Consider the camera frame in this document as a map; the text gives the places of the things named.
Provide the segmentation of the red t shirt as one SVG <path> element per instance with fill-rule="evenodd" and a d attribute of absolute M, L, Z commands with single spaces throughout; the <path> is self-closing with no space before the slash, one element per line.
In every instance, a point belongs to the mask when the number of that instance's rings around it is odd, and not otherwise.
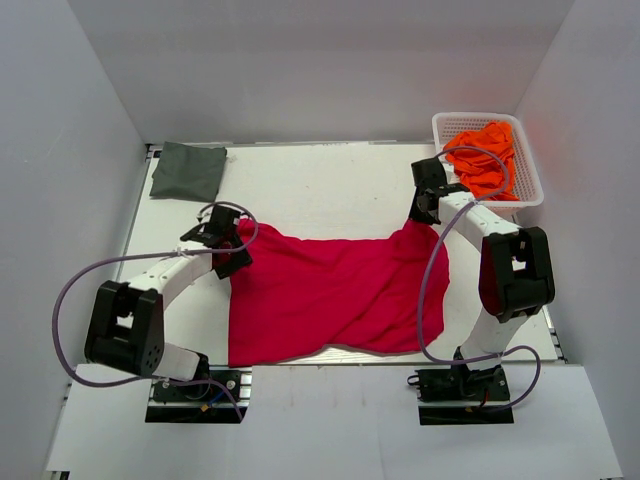
<path fill-rule="evenodd" d="M 252 366 L 326 347 L 414 353 L 444 330 L 449 259 L 408 220 L 385 239 L 311 240 L 240 223 L 253 263 L 232 275 L 228 363 Z"/>

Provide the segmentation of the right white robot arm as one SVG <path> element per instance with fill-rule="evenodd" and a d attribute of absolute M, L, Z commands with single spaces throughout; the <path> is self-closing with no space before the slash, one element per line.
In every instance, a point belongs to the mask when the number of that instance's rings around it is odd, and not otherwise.
<path fill-rule="evenodd" d="M 411 164 L 415 186 L 409 218 L 454 230 L 480 254 L 478 292 L 482 309 L 469 337 L 451 361 L 453 390 L 472 399 L 488 385 L 485 371 L 501 364 L 507 347 L 526 321 L 555 297 L 547 235 L 522 228 L 481 204 L 460 183 L 450 183 L 442 163 L 428 158 Z"/>

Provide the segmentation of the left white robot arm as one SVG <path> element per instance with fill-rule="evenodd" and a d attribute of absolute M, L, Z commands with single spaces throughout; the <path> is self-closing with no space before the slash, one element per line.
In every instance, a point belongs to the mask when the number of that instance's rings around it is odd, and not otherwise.
<path fill-rule="evenodd" d="M 140 377 L 177 381 L 191 399 L 205 396 L 212 378 L 206 356 L 168 343 L 164 314 L 201 277 L 214 272 L 225 279 L 252 263 L 238 233 L 241 218 L 248 215 L 236 204 L 215 203 L 207 221 L 183 234 L 176 249 L 151 268 L 125 282 L 103 283 L 94 302 L 85 357 Z"/>

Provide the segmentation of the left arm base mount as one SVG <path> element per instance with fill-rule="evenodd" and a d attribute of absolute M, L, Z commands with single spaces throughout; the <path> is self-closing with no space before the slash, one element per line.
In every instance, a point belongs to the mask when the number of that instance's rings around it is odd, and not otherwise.
<path fill-rule="evenodd" d="M 168 382 L 152 384 L 145 422 L 150 424 L 240 424 L 240 414 L 248 409 L 252 371 L 250 368 L 210 368 L 211 378 L 222 384 L 233 402 L 218 385 L 178 387 Z"/>

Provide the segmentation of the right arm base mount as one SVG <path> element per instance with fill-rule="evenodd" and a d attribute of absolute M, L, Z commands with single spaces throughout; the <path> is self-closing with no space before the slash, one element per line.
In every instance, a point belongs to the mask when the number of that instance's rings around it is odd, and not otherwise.
<path fill-rule="evenodd" d="M 407 378 L 417 391 L 421 426 L 507 425 L 514 423 L 505 372 L 498 366 L 469 371 L 465 366 L 416 370 Z"/>

